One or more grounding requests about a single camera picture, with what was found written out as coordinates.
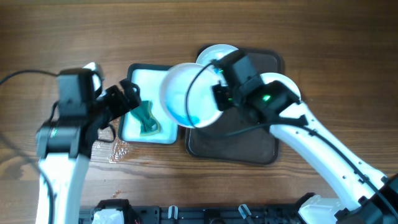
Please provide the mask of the brown plastic serving tray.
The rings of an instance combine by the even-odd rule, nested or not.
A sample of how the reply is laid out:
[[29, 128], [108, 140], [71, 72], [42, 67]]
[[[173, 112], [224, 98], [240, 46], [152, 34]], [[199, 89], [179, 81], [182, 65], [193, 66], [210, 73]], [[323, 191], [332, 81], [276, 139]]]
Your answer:
[[[215, 44], [205, 44], [198, 53], [206, 47]], [[284, 74], [284, 60], [273, 50], [237, 47], [244, 50], [256, 69], [261, 73], [275, 72]], [[228, 133], [249, 127], [236, 108], [225, 111], [212, 125], [204, 131], [208, 133]], [[214, 159], [227, 162], [266, 166], [275, 162], [279, 157], [279, 140], [263, 129], [230, 138], [213, 139], [198, 133], [194, 129], [186, 129], [185, 149], [193, 157]]]

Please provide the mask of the white plate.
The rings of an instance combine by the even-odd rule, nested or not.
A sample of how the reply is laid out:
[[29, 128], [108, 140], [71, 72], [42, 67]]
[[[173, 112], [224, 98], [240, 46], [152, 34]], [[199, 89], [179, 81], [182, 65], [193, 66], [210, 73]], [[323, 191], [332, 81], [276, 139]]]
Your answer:
[[160, 86], [160, 103], [166, 115], [185, 128], [204, 128], [223, 114], [217, 108], [212, 86], [221, 78], [212, 68], [181, 63], [168, 70]]
[[301, 92], [300, 92], [298, 86], [289, 77], [287, 77], [283, 74], [274, 73], [274, 72], [262, 73], [262, 74], [260, 74], [260, 76], [265, 84], [268, 84], [268, 83], [271, 83], [274, 81], [283, 83], [290, 90], [292, 90], [299, 97], [299, 99], [301, 99]]
[[236, 50], [238, 50], [237, 47], [228, 44], [211, 45], [199, 53], [196, 63], [200, 65], [207, 65], [212, 60], [219, 60]]

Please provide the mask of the green yellow sponge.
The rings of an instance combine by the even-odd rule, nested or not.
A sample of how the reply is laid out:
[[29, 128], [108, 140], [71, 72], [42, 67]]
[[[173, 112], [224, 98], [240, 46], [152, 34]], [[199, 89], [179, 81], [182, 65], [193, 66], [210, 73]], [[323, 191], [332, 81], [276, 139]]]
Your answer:
[[161, 131], [159, 121], [152, 114], [153, 103], [151, 101], [142, 101], [141, 105], [130, 111], [131, 115], [138, 120], [140, 124], [141, 136], [152, 136]]

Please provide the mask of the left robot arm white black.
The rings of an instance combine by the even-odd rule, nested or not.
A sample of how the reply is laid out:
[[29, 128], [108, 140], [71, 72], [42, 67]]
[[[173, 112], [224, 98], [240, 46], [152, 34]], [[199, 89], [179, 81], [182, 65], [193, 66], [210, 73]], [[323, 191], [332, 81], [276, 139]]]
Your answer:
[[36, 133], [39, 201], [36, 223], [78, 223], [85, 176], [98, 131], [141, 104], [140, 88], [128, 79], [104, 90], [94, 62], [57, 75], [59, 99]]

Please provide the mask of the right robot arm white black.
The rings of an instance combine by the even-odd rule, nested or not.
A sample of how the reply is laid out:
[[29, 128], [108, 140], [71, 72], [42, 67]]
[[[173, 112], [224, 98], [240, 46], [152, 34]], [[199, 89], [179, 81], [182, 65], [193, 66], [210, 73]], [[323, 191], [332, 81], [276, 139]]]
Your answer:
[[222, 110], [237, 107], [254, 122], [255, 129], [263, 127], [285, 142], [337, 195], [304, 196], [298, 214], [305, 223], [397, 223], [397, 178], [389, 179], [329, 132], [290, 78], [259, 73], [242, 50], [211, 62], [228, 86], [215, 91]]

